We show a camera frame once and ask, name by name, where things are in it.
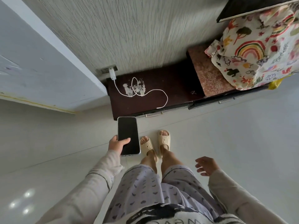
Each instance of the textured wall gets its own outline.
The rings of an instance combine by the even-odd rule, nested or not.
[[[93,72],[117,74],[185,57],[192,44],[214,39],[227,0],[23,0]]]

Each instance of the wall outlet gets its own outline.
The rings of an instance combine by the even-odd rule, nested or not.
[[[117,66],[116,65],[111,65],[102,69],[96,69],[97,75],[104,75],[104,74],[109,74],[109,68],[113,67],[114,71],[117,71]]]

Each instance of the rainbow print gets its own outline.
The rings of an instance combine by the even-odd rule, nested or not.
[[[261,41],[247,41],[240,45],[236,52],[236,56],[246,58],[249,54],[255,59],[262,60],[265,56],[265,45]]]
[[[269,72],[269,71],[273,71],[275,68],[277,68],[277,65],[273,65],[271,67],[269,67],[266,71],[264,72]]]
[[[270,37],[278,37],[279,35],[285,33],[285,31],[290,27],[293,21],[294,21],[294,15],[293,14],[288,15],[286,18],[282,20],[282,23],[273,27],[273,32]]]

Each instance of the hand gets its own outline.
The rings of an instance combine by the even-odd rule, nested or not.
[[[109,141],[109,147],[108,150],[114,150],[119,155],[121,155],[121,151],[123,150],[123,146],[128,144],[130,142],[131,138],[127,138],[121,141],[117,140],[117,135],[115,135],[111,140]]]
[[[200,173],[201,176],[211,176],[212,173],[216,170],[220,170],[220,167],[217,165],[216,161],[213,158],[203,156],[195,160],[197,164],[195,165],[197,172]]]

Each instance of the foot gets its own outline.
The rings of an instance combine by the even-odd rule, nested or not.
[[[147,136],[143,136],[143,137],[141,138],[141,140],[140,140],[140,144],[143,145],[143,144],[146,143],[148,140],[149,140],[149,138],[148,138]],[[155,152],[153,149],[151,149],[151,150],[149,150],[149,151],[147,152],[147,156],[153,156],[154,159],[155,159],[155,162],[158,161],[157,154],[156,154],[156,152]]]
[[[167,131],[160,131],[160,132],[159,132],[159,135],[162,135],[162,136],[168,136],[169,133],[168,133]],[[162,144],[162,145],[160,146],[160,153],[161,153],[161,156],[163,156],[164,153],[167,152],[167,151],[168,151],[168,145],[166,145],[166,144]]]

